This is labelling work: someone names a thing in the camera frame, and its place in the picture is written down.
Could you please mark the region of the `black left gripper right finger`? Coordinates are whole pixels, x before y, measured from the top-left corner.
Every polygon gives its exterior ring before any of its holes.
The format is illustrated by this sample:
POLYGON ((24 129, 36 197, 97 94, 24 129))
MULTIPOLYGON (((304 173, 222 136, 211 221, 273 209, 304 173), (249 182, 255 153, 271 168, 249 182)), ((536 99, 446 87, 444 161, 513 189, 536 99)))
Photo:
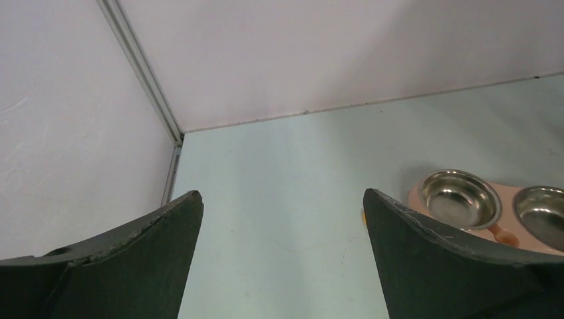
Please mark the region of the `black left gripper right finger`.
POLYGON ((563 317, 563 257, 471 235, 377 189, 363 208, 391 318, 563 317))

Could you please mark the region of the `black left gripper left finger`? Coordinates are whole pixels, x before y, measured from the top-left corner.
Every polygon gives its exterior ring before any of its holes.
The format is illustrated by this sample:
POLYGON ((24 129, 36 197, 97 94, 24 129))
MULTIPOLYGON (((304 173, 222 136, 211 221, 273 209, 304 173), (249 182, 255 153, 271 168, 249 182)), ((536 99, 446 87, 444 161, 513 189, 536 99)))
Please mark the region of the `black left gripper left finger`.
POLYGON ((1 261, 2 318, 177 318, 204 203, 189 191, 43 256, 1 261))

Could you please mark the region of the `pink double pet feeder base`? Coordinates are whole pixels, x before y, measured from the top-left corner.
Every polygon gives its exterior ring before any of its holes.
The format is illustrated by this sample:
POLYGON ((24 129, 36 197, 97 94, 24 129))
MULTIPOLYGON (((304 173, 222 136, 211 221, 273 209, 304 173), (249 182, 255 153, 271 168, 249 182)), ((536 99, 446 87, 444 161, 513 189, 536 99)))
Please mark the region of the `pink double pet feeder base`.
MULTIPOLYGON (((420 185, 420 182, 417 183, 409 191, 408 205, 415 211, 422 213, 427 217, 431 217, 429 212, 421 204, 417 195, 417 188, 420 185)), ((488 183, 494 188, 495 191, 497 191, 501 199, 501 204, 503 206, 501 217, 494 225, 488 227, 487 229, 460 230, 463 230, 471 235, 513 248, 525 249, 538 253, 547 253, 551 255, 563 255, 563 252, 551 249, 543 243, 539 242, 535 237, 528 233, 527 230, 524 229, 520 222, 517 220, 513 212, 513 198, 518 191, 525 187, 502 185, 493 182, 488 183)))

